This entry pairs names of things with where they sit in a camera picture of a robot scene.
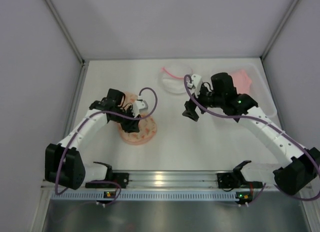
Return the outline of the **floral orange bra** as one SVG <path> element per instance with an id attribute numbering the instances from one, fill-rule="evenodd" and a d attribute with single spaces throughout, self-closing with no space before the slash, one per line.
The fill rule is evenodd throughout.
<path id="1" fill-rule="evenodd" d="M 125 92 L 124 102 L 125 108 L 129 108 L 127 103 L 133 103 L 138 96 L 136 94 Z M 142 145 L 149 142 L 157 132 L 157 124 L 152 116 L 140 120 L 138 123 L 139 132 L 138 133 L 126 133 L 122 130 L 120 124 L 116 124 L 120 137 L 122 140 L 130 145 Z"/>

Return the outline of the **white mesh laundry bag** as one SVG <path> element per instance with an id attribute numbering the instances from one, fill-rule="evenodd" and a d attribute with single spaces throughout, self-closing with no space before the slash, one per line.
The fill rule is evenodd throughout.
<path id="1" fill-rule="evenodd" d="M 193 69 L 181 62 L 170 62 L 160 68 L 158 81 L 161 87 L 172 94 L 183 94 L 186 92 L 184 76 L 192 75 Z"/>

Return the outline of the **pink cloth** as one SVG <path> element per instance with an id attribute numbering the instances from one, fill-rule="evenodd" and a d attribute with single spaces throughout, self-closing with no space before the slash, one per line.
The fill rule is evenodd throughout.
<path id="1" fill-rule="evenodd" d="M 251 90 L 252 80 L 244 69 L 230 73 L 233 84 L 239 94 L 249 94 Z"/>

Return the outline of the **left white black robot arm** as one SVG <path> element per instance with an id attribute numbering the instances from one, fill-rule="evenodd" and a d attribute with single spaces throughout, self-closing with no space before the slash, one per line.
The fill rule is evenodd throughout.
<path id="1" fill-rule="evenodd" d="M 95 134 L 110 121 L 120 124 L 126 133 L 139 131 L 141 112 L 148 105 L 141 96 L 124 105 L 125 98 L 125 93 L 109 89 L 106 97 L 90 105 L 84 118 L 68 136 L 57 144 L 47 146 L 46 181 L 76 190 L 84 183 L 107 179 L 109 165 L 102 162 L 85 164 L 81 154 Z"/>

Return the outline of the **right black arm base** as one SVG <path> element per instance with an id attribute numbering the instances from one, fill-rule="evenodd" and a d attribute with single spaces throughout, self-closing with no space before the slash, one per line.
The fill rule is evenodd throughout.
<path id="1" fill-rule="evenodd" d="M 262 182 L 245 180 L 240 167 L 234 168 L 231 172 L 218 173 L 217 182 L 220 189 L 262 188 L 263 186 Z"/>

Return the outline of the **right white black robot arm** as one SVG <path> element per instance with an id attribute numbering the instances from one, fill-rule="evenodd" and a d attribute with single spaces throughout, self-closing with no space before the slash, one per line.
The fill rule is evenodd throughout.
<path id="1" fill-rule="evenodd" d="M 184 76 L 189 100 L 184 104 L 183 116 L 198 121 L 199 108 L 202 114 L 232 119 L 250 131 L 277 160 L 276 164 L 243 161 L 232 170 L 233 186 L 273 184 L 294 197 L 320 175 L 319 150 L 305 148 L 276 126 L 250 95 L 237 92 L 228 73 L 217 73 L 210 79 L 212 86 L 206 87 L 200 75 Z"/>

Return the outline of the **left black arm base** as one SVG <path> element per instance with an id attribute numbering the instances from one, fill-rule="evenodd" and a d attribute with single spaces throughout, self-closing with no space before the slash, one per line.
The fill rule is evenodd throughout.
<path id="1" fill-rule="evenodd" d="M 126 172 L 114 172 L 107 173 L 104 181 L 111 181 L 117 183 L 121 188 L 126 188 L 129 183 L 129 173 Z M 85 184 L 85 188 L 116 188 L 114 184 L 89 182 Z"/>

